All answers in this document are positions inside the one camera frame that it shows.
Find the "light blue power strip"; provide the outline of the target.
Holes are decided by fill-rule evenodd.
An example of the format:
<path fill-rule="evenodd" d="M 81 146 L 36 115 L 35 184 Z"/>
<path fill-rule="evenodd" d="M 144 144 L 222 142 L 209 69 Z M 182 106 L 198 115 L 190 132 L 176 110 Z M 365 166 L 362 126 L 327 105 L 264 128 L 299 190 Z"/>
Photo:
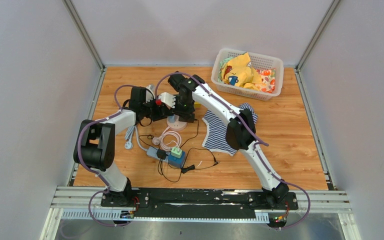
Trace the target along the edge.
<path fill-rule="evenodd" d="M 170 154 L 169 151 L 165 151 L 160 148 L 155 148 L 155 147 L 149 147 L 148 150 L 146 151 L 146 155 L 150 158 L 153 158 L 157 161 L 162 161 L 165 163 L 168 163 L 168 155 Z"/>

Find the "pink round power strip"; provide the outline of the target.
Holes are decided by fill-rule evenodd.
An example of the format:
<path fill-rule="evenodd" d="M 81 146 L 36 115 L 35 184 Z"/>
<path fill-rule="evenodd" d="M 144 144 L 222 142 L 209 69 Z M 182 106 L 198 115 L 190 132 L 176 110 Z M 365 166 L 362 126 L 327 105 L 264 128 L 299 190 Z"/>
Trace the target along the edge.
<path fill-rule="evenodd" d="M 166 119 L 166 123 L 168 128 L 171 131 L 175 131 L 175 132 L 184 130 L 188 124 L 187 122 L 181 121 L 178 115 L 169 116 Z"/>

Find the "yellow power adapter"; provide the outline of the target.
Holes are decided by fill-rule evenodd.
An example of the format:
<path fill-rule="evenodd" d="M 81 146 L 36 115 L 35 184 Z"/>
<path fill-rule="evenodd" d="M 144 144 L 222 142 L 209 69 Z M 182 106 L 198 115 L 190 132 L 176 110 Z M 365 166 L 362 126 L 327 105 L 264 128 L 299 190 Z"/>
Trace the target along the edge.
<path fill-rule="evenodd" d="M 197 102 L 197 101 L 194 102 L 194 108 L 195 109 L 200 108 L 201 106 L 202 105 L 199 102 Z"/>

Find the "yellow clothes in basket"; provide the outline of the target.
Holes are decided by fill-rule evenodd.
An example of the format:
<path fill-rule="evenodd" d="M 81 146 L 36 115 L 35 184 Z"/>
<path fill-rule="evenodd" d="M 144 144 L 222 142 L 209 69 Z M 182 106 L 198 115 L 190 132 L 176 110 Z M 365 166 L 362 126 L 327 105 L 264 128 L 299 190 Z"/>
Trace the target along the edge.
<path fill-rule="evenodd" d="M 219 62 L 219 67 L 220 83 L 269 94 L 276 89 L 276 69 L 254 68 L 247 52 L 223 59 Z"/>

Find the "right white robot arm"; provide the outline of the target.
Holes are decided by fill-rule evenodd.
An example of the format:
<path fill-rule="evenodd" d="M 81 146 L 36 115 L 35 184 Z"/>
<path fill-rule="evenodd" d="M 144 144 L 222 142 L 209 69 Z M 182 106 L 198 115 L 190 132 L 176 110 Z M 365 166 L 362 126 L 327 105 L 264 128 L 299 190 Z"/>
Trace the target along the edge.
<path fill-rule="evenodd" d="M 252 112 L 227 102 L 197 75 L 176 71 L 168 75 L 167 81 L 177 92 L 172 112 L 182 121 L 190 122 L 195 118 L 194 102 L 199 102 L 214 113 L 226 127 L 226 142 L 242 153 L 253 167 L 261 183 L 266 204 L 272 209 L 281 207 L 286 201 L 289 187 L 261 149 L 267 143 L 256 135 Z"/>

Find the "blue cube charger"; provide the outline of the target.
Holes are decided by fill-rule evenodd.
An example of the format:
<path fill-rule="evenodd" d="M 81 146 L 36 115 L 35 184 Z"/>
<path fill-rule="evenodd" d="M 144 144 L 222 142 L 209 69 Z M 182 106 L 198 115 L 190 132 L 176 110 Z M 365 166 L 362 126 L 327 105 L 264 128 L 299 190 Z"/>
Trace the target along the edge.
<path fill-rule="evenodd" d="M 175 168 L 183 168 L 185 164 L 186 153 L 182 151 L 180 157 L 175 157 L 171 153 L 167 157 L 168 164 Z"/>

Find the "black adapter with cable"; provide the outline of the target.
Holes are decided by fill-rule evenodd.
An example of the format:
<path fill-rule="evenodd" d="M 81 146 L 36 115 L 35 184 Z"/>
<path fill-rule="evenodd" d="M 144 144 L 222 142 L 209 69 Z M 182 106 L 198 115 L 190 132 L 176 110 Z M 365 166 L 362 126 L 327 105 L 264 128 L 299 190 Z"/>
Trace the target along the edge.
<path fill-rule="evenodd" d="M 209 169 L 209 168 L 215 167 L 216 165 L 218 165 L 220 163 L 213 153 L 211 153 L 209 150 L 206 150 L 206 151 L 210 152 L 210 154 L 213 158 L 213 164 L 212 165 L 207 166 L 207 167 L 197 167 L 194 164 L 191 164 L 189 166 L 185 166 L 185 163 L 188 159 L 188 156 L 189 156 L 189 153 L 191 150 L 204 151 L 205 149 L 192 147 L 187 152 L 182 151 L 180 157 L 173 156 L 171 151 L 168 152 L 168 151 L 164 151 L 162 149 L 157 149 L 156 158 L 158 160 L 158 164 L 157 164 L 158 174 L 160 176 L 163 176 L 167 181 L 169 181 L 171 183 L 177 183 L 180 181 L 182 175 L 186 174 L 187 172 L 194 171 L 194 170 Z M 164 166 L 163 166 L 164 163 L 167 163 L 169 168 L 179 170 L 178 178 L 176 180 L 169 179 L 166 176 L 166 174 L 164 172 Z"/>

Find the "green cube charger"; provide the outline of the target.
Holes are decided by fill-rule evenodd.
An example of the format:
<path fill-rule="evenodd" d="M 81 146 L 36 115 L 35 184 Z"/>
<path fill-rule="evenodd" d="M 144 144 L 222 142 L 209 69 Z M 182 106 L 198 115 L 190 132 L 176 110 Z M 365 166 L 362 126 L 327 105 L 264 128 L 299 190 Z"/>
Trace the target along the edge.
<path fill-rule="evenodd" d="M 175 147 L 171 148 L 170 155 L 173 158 L 178 158 L 179 159 L 179 158 L 182 157 L 183 151 L 179 147 L 175 146 Z"/>

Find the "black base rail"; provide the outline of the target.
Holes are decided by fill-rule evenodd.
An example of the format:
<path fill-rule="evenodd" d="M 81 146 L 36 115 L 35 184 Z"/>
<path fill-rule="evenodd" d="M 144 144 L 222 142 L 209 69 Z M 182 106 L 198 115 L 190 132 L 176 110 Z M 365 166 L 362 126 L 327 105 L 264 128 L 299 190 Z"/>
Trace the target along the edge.
<path fill-rule="evenodd" d="M 277 201 L 266 190 L 196 188 L 137 188 L 129 197 L 111 191 L 100 205 L 124 208 L 135 219 L 164 220 L 255 220 L 258 210 L 285 214 L 299 208 L 294 192 Z"/>

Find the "white plastic basket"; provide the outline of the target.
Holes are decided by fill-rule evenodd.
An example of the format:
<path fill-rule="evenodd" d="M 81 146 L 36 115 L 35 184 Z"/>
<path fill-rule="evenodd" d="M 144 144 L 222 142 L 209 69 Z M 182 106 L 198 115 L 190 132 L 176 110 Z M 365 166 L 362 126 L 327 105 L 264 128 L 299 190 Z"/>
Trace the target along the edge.
<path fill-rule="evenodd" d="M 211 72 L 217 90 L 262 101 L 280 95 L 283 79 L 280 58 L 231 48 L 219 51 Z"/>

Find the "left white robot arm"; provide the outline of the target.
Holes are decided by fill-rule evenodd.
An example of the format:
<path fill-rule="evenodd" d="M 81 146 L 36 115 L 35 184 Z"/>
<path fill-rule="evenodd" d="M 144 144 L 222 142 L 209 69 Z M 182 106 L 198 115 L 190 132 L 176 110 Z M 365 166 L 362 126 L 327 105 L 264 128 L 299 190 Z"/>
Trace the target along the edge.
<path fill-rule="evenodd" d="M 142 119 L 159 121 L 171 116 L 175 97 L 164 103 L 151 89 L 132 86 L 130 98 L 119 106 L 116 113 L 98 120 L 83 120 L 73 151 L 75 163 L 98 176 L 105 184 L 105 196 L 114 198 L 122 207 L 133 201 L 132 185 L 114 162 L 116 135 L 135 127 Z"/>

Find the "blue striped shirt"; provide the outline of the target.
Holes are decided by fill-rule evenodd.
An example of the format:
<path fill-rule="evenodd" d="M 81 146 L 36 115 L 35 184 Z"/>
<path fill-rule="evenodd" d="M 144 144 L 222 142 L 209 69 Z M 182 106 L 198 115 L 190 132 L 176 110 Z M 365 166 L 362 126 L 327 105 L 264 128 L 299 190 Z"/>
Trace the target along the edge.
<path fill-rule="evenodd" d="M 210 152 L 224 153 L 233 157 L 237 150 L 226 140 L 227 126 L 224 122 L 210 110 L 206 111 L 202 121 L 206 125 L 206 135 L 201 146 Z"/>

